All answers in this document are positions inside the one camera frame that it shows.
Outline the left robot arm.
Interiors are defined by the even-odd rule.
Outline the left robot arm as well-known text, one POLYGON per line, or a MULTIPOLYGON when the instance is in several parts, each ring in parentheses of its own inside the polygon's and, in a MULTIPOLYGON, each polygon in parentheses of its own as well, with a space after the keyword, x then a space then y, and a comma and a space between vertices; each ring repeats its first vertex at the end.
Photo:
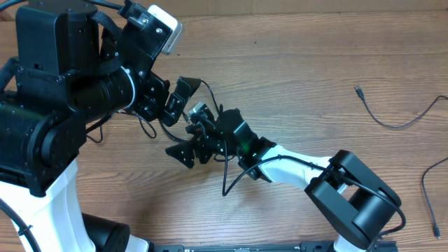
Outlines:
POLYGON ((152 72, 183 25, 156 5, 19 1, 18 54, 1 68, 1 210, 26 251, 152 251, 123 223, 83 213, 77 157, 91 131, 125 111, 166 126, 196 86, 152 72))

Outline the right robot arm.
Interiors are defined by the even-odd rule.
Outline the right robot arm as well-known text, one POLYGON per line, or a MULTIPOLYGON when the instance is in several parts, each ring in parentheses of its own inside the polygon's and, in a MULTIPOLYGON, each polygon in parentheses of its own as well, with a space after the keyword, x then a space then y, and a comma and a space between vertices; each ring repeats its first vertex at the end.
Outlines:
POLYGON ((193 168, 212 155, 238 159, 242 173, 269 183, 287 183, 307 194, 338 233, 329 251, 369 251, 384 235, 404 228, 399 196, 359 158, 347 150, 332 157, 312 157, 289 151, 259 137, 238 109, 190 114, 187 141, 166 149, 172 158, 193 168))

